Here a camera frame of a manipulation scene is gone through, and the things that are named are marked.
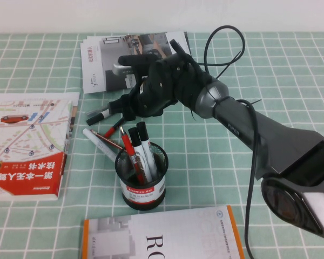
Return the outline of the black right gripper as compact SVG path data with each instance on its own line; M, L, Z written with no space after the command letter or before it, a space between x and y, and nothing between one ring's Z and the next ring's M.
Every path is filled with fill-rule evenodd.
M108 103L110 113L122 113L125 121L134 121L137 116L160 116L166 107L177 102L195 112L201 91L213 83L212 76L195 66L178 54L153 62L137 93L123 94Z

